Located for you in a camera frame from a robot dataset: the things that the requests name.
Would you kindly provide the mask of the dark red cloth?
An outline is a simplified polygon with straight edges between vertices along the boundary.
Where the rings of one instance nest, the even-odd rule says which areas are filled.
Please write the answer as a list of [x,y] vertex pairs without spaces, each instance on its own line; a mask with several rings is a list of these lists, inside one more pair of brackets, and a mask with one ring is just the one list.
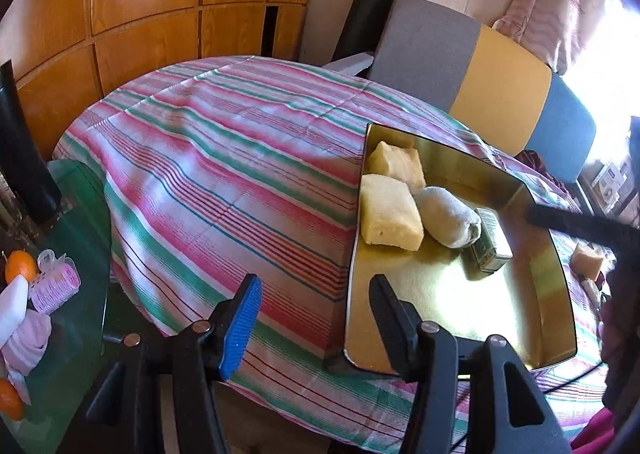
[[535,170],[542,176],[553,179],[553,176],[548,170],[548,167],[546,166],[546,164],[544,164],[544,160],[536,151],[523,150],[515,155],[515,159],[517,159],[518,162],[521,162],[530,169]]

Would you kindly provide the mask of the striped pink green tablecloth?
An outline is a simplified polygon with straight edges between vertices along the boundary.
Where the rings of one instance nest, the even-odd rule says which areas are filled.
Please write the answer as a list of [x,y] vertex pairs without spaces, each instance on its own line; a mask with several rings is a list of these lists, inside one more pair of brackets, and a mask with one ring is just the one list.
[[[570,199],[471,129],[402,92],[309,64],[259,57],[166,66],[81,113],[55,147],[89,166],[112,219],[112,266],[138,309],[175,334],[264,283],[232,388],[291,422],[377,453],[396,452],[413,388],[333,374],[343,344],[364,137],[380,124],[486,159],[562,207]],[[533,368],[565,437],[603,416],[597,318],[570,272],[575,244],[551,234],[568,281],[577,352]]]

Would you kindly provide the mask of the white appliance box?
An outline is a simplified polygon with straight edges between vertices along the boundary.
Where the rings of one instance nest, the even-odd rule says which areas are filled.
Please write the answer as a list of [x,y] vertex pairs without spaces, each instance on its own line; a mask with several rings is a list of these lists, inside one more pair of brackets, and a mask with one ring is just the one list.
[[623,187],[627,175],[614,164],[604,165],[590,183],[591,190],[599,203],[605,208],[613,207],[620,199],[620,188]]

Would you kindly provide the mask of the orange fruit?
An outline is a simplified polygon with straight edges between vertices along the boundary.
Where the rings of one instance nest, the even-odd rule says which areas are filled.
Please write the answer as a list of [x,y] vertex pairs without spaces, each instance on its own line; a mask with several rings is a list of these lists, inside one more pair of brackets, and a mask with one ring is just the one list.
[[4,267],[6,283],[10,284],[19,275],[21,275],[28,283],[34,281],[38,275],[38,266],[34,257],[21,249],[13,251],[8,256],[8,259],[6,259],[6,266]]
[[6,379],[0,379],[0,412],[14,422],[24,418],[24,404],[13,385]]

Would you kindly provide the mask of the wooden wardrobe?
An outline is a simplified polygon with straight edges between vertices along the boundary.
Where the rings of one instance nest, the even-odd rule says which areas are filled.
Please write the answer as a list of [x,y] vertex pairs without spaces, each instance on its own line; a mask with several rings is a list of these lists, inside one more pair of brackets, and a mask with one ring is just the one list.
[[32,139],[50,156],[92,103],[186,60],[294,60],[308,0],[12,0],[1,58],[13,66]]

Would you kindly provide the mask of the small green white box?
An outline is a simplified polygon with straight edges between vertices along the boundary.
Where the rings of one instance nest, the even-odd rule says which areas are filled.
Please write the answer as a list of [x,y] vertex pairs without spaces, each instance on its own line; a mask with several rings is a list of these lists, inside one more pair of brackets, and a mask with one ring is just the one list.
[[475,207],[480,217],[480,237],[470,250],[477,269],[484,273],[495,273],[512,258],[512,248],[500,225],[498,213],[488,207]]

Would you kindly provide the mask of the grey yellow blue chair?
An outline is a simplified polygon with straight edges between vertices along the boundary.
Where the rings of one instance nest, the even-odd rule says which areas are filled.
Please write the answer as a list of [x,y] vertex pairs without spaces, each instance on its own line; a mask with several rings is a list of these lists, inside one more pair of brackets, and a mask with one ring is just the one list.
[[479,21],[428,0],[394,0],[378,46],[328,63],[448,113],[515,156],[534,151],[570,185],[591,150],[596,123],[562,77]]

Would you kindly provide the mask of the yellow sponge chunk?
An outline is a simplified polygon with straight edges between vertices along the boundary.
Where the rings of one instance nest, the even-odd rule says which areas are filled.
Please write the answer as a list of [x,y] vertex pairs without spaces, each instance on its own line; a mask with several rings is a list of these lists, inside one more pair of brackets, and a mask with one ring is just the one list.
[[588,244],[578,243],[570,256],[570,270],[578,277],[597,281],[604,261],[604,254]]

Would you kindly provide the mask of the yellow sponge block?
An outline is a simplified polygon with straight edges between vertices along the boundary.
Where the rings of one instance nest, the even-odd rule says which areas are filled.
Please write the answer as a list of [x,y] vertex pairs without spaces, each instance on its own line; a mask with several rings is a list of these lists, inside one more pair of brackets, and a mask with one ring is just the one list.
[[400,148],[381,141],[367,158],[366,168],[369,174],[405,182],[411,191],[426,187],[420,154],[413,148]]

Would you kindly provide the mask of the pink white packet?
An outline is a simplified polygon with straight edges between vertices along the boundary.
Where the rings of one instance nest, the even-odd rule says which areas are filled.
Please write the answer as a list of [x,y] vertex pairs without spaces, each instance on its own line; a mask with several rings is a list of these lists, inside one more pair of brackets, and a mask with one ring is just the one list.
[[74,297],[80,289],[81,278],[75,263],[66,254],[55,256],[45,249],[37,258],[39,273],[29,286],[32,307],[50,315]]

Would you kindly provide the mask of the white towel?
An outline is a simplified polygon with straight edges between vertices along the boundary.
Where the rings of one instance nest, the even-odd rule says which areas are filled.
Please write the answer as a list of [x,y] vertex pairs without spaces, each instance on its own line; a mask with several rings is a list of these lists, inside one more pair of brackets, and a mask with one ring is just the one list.
[[482,234],[482,221],[474,209],[440,187],[412,193],[426,232],[450,249],[466,248]]

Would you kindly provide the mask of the yellow sponge piece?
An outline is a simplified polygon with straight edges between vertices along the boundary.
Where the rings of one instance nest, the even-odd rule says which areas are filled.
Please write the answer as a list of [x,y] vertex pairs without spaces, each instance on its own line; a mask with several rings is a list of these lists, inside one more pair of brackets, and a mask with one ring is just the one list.
[[360,181],[360,234],[369,245],[417,251],[424,239],[421,216],[405,182],[367,174]]

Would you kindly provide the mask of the black rolled mat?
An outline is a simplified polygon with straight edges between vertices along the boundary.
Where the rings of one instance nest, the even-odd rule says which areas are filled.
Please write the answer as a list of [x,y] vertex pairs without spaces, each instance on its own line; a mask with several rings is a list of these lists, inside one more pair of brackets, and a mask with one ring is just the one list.
[[394,0],[352,0],[332,60],[373,52],[382,37]]

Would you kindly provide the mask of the pink patterned curtain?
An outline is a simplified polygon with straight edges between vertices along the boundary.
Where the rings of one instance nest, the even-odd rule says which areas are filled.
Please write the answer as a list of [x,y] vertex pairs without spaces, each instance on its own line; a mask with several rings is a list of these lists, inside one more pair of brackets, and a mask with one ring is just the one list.
[[563,75],[587,46],[609,1],[512,0],[492,28]]

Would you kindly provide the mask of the gold metal tray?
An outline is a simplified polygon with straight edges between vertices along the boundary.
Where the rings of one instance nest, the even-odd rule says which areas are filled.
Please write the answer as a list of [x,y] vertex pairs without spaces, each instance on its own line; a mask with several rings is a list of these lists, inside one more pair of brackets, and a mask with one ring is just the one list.
[[395,376],[369,303],[369,281],[378,273],[422,319],[454,336],[484,341],[502,335],[529,368],[573,358],[577,337],[560,254],[550,232],[526,219],[535,203],[533,190],[486,159],[380,124],[368,125],[362,154],[369,156],[381,141],[418,150],[427,185],[496,211],[513,257],[497,272],[485,273],[471,253],[455,252],[431,237],[424,237],[416,252],[370,246],[357,237],[349,261],[344,341],[324,359],[326,369],[363,378]]

